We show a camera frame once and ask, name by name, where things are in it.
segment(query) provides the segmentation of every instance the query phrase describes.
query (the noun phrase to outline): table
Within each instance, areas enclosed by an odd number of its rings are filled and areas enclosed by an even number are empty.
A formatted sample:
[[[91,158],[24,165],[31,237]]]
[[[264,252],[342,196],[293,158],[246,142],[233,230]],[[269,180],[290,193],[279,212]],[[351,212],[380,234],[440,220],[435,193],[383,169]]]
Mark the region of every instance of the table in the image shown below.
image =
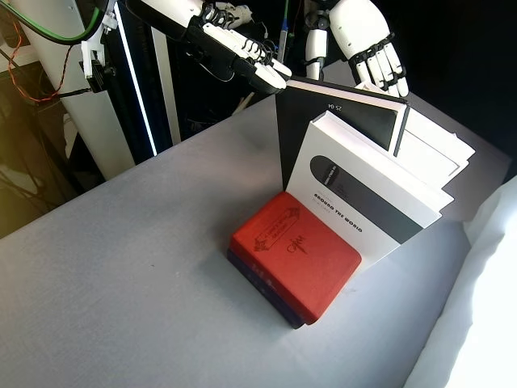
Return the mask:
[[[473,160],[460,194],[493,191],[509,163],[477,141],[497,158]],[[461,224],[424,230],[294,331],[225,259],[280,189],[270,97],[0,240],[2,388],[400,387],[469,250]]]

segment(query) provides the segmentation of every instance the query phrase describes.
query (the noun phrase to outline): robotic arm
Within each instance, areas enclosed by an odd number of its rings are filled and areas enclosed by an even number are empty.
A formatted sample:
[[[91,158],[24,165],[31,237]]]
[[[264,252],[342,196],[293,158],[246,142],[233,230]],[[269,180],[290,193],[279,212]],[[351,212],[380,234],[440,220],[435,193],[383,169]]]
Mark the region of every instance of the robotic arm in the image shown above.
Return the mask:
[[[250,20],[246,6],[203,0],[127,0],[128,9],[173,40],[190,44],[189,55],[221,80],[235,74],[259,91],[285,89],[292,73],[273,58],[273,50],[234,30]]]
[[[332,1],[317,2],[327,7]],[[391,43],[393,34],[370,0],[341,0],[330,11],[317,11],[314,16],[305,46],[307,77],[322,79],[330,26],[357,83],[370,81],[391,95],[408,95],[406,70]]]

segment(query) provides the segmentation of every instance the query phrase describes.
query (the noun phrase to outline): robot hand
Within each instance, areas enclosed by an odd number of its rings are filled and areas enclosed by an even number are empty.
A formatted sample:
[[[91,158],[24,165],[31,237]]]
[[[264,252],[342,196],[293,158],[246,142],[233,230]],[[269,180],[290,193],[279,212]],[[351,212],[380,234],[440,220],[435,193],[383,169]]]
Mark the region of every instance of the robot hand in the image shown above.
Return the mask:
[[[393,34],[370,0],[341,0],[330,11],[329,19],[356,78],[373,81],[391,95],[408,95],[406,70],[390,42]]]
[[[250,19],[247,7],[203,0],[127,0],[126,5],[173,40],[190,44],[188,54],[221,80],[238,74],[258,91],[274,94],[292,75],[273,59],[271,48],[229,30]]]

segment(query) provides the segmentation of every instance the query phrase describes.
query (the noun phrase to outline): white fabric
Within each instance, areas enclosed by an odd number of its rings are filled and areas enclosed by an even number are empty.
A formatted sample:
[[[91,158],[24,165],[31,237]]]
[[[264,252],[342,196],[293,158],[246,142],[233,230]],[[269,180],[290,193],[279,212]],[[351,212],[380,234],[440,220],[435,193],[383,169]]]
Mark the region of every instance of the white fabric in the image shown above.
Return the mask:
[[[465,233],[472,249],[405,388],[517,387],[517,178]]]

